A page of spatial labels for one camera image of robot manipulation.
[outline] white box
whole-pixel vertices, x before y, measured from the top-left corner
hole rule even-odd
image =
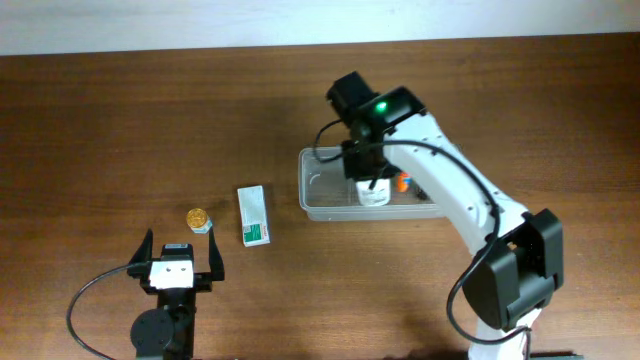
[[[238,200],[240,202],[244,246],[270,243],[267,208],[262,186],[238,189]]]

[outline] white wall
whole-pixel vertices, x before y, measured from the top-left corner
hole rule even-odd
[[[0,0],[0,55],[640,30],[640,0]]]

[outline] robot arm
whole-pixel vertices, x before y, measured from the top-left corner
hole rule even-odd
[[[193,357],[196,293],[211,292],[214,281],[224,281],[224,263],[209,230],[210,272],[195,273],[193,246],[167,244],[153,259],[153,233],[147,232],[129,264],[148,264],[127,270],[149,295],[157,295],[155,309],[142,313],[131,327],[131,343],[140,360],[185,360]]]
[[[462,288],[480,318],[476,338],[495,340],[530,327],[563,283],[562,225],[551,211],[531,215],[489,182],[407,89],[380,95],[352,73],[334,83],[327,99],[350,130],[351,139],[342,144],[348,178],[375,187],[378,179],[399,169],[409,173],[451,220],[472,256],[487,246],[499,216],[498,242]],[[442,149],[460,164],[417,143]],[[478,182],[490,192],[499,214],[492,212],[491,199]],[[499,345],[473,344],[469,358],[522,359],[524,345],[524,333]]]

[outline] round gold object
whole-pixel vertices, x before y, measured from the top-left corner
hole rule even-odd
[[[200,228],[207,223],[209,217],[202,209],[192,209],[187,213],[187,224],[191,228]]]

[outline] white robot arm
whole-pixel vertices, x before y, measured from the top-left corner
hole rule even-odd
[[[385,140],[424,141],[438,146],[462,161],[469,170],[491,191],[501,209],[500,236],[503,236],[522,225],[521,214],[528,212],[522,204],[505,195],[487,180],[442,133],[431,114],[416,114],[396,125],[392,135],[385,135]],[[493,230],[494,218],[484,195],[467,174],[449,159],[434,154],[429,149],[409,145],[384,147],[385,158],[393,165],[407,172],[420,188],[428,189],[431,199],[438,204],[443,214],[449,218],[453,226],[469,248],[472,256],[486,246],[486,237]],[[531,327],[540,314],[534,309],[518,321],[518,326]],[[481,339],[499,339],[507,333],[496,330],[478,319],[476,337]],[[472,344],[469,349],[470,360],[518,360],[523,358],[525,334],[499,345]]]
[[[476,336],[453,318],[457,290],[447,308],[454,328],[472,340],[469,359],[523,359],[526,334],[563,283],[559,220],[546,209],[530,214],[487,180],[406,88],[380,95],[354,72],[334,83],[327,100],[350,130],[338,156],[345,176],[373,190],[378,179],[408,173],[451,220],[474,257],[454,289],[464,290],[479,316]]]

